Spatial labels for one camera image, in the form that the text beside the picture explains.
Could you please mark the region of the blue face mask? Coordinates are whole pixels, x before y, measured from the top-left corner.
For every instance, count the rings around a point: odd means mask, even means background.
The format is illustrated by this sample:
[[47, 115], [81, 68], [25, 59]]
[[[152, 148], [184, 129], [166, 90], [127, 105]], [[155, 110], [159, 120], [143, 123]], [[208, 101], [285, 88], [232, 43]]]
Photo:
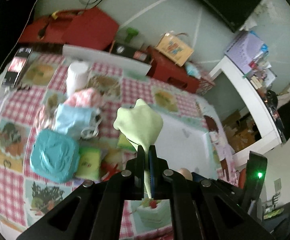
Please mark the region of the blue face mask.
[[101, 110], [59, 104], [55, 111], [53, 130], [72, 139], [89, 140], [97, 137], [102, 122]]

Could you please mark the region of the pink white knitted cloth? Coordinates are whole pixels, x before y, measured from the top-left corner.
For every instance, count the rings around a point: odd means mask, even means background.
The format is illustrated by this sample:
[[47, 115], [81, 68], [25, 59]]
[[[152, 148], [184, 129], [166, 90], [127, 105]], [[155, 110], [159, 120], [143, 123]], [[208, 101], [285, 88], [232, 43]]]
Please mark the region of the pink white knitted cloth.
[[96, 89], [88, 88], [74, 92], [64, 104], [71, 107], [100, 108], [103, 105], [103, 98]]

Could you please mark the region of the green tissue pack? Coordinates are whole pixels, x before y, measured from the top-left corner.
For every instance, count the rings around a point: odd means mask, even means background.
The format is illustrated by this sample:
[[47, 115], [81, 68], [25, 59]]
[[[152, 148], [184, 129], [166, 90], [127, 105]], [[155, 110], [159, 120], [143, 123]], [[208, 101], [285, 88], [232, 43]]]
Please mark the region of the green tissue pack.
[[130, 143], [130, 141], [126, 138], [126, 136], [123, 133], [120, 133], [118, 137], [117, 148], [129, 151], [129, 152], [135, 152], [135, 148], [133, 147], [133, 145]]
[[75, 173], [76, 178], [98, 181], [101, 168], [101, 150], [93, 147], [79, 149], [80, 160]]

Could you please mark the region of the white shelf unit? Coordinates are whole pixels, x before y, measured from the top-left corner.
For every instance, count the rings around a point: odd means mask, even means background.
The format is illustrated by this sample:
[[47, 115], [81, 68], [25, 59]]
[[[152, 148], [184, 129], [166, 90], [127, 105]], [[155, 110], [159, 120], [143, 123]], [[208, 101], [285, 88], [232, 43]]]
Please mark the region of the white shelf unit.
[[242, 77], [242, 72], [227, 56], [224, 56], [210, 71], [210, 76], [216, 79], [221, 73], [226, 75], [244, 101], [261, 135], [260, 140], [233, 155], [235, 166], [238, 168], [247, 163], [251, 151], [265, 154], [281, 145], [284, 137], [277, 129], [270, 111], [257, 91], [247, 79]]

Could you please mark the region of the red patterned gift box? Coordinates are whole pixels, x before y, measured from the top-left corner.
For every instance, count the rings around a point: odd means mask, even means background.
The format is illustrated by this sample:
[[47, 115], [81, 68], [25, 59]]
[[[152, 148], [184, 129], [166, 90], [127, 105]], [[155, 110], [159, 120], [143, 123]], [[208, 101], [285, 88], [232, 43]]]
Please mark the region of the red patterned gift box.
[[200, 72], [200, 78], [198, 79], [199, 86], [196, 93], [199, 95], [206, 94], [210, 89], [212, 89], [216, 84], [211, 79], [210, 75], [206, 72]]

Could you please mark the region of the pale pink fabric piece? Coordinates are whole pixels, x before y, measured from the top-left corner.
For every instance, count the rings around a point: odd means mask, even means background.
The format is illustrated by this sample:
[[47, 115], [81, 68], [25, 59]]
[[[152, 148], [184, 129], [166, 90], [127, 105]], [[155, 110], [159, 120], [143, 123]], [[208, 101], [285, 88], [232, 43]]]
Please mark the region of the pale pink fabric piece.
[[54, 130], [57, 109], [41, 105], [34, 120], [36, 132], [39, 133], [44, 129]]

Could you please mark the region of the teal plastic lidded box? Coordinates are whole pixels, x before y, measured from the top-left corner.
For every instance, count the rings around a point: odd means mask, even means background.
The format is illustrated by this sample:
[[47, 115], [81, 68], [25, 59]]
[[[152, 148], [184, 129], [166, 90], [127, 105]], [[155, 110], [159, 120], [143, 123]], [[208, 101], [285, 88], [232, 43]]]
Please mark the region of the teal plastic lidded box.
[[67, 135], [43, 129], [30, 154], [30, 167], [39, 176], [55, 183], [73, 178], [79, 164], [79, 144]]

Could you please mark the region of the black smartphone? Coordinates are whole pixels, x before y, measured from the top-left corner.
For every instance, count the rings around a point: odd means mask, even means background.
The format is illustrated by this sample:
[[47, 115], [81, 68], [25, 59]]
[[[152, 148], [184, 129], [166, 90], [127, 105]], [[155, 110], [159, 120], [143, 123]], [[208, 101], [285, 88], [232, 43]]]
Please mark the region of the black smartphone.
[[17, 85], [21, 75], [24, 73], [31, 53], [32, 48], [30, 47], [21, 47], [18, 49], [1, 83], [3, 87], [14, 88]]

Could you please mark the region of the black rectangular box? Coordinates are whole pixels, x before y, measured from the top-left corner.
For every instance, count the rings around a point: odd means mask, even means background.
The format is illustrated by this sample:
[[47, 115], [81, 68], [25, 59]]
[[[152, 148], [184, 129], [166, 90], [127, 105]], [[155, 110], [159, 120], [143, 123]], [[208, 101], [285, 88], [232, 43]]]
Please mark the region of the black rectangular box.
[[147, 54], [141, 50], [135, 49], [123, 43], [113, 42], [109, 49], [109, 53], [133, 59], [145, 64], [151, 64], [152, 62], [152, 57], [150, 54]]

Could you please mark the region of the lavender perforated basket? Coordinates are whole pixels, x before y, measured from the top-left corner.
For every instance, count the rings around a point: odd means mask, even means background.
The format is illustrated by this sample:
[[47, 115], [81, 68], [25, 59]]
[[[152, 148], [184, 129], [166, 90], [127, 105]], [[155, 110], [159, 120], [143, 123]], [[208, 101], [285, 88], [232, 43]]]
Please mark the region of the lavender perforated basket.
[[241, 31], [225, 49], [225, 56], [247, 74], [251, 71], [251, 63], [267, 51], [268, 46], [254, 31]]

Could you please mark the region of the green toy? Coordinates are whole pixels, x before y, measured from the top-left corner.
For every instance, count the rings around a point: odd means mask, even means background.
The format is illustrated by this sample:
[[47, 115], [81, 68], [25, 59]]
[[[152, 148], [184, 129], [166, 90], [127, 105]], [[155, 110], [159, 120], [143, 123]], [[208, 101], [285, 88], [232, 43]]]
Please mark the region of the green toy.
[[126, 37], [124, 39], [125, 43], [130, 43], [132, 39], [139, 34], [139, 31], [132, 27], [127, 28], [125, 32], [126, 32]]

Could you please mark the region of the white tray with teal rim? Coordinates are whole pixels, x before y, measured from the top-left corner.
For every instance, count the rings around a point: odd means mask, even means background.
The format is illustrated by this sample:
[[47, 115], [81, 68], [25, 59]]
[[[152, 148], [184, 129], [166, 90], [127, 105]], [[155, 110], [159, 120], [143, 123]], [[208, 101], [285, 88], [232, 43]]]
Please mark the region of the white tray with teal rim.
[[161, 117], [163, 128], [155, 142], [157, 156], [165, 159], [172, 170], [186, 168], [205, 178], [217, 179], [208, 130], [200, 123], [190, 124], [176, 116], [162, 113]]

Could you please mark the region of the pale blue wipes pack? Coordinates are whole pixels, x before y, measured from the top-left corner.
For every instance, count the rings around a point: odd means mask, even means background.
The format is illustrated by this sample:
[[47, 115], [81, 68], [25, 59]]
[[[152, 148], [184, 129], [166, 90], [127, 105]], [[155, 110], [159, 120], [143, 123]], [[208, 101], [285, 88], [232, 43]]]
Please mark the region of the pale blue wipes pack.
[[189, 76], [192, 76], [198, 80], [201, 79], [201, 73], [199, 68], [191, 62], [185, 63], [185, 70]]

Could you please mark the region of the beige egg-shaped sponge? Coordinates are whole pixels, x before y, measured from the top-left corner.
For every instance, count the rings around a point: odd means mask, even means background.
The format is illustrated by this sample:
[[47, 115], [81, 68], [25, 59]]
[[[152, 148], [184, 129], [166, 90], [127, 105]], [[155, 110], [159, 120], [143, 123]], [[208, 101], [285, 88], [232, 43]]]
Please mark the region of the beige egg-shaped sponge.
[[180, 168], [180, 169], [178, 170], [178, 172], [179, 172], [181, 175], [183, 175], [187, 180], [190, 180], [190, 181], [193, 180], [193, 176], [192, 176], [191, 172], [190, 172], [188, 169], [186, 169], [186, 168]]

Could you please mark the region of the light green cloth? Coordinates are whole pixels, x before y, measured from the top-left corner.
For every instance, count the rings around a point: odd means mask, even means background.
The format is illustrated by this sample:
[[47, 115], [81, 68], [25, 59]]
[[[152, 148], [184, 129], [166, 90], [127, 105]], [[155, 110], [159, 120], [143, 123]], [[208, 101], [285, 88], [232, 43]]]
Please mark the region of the light green cloth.
[[144, 186], [149, 197], [152, 196], [149, 172], [149, 148], [154, 145], [162, 128], [163, 120], [143, 99], [137, 99], [133, 108], [120, 107], [114, 121], [114, 129], [119, 130], [135, 149], [144, 150]]

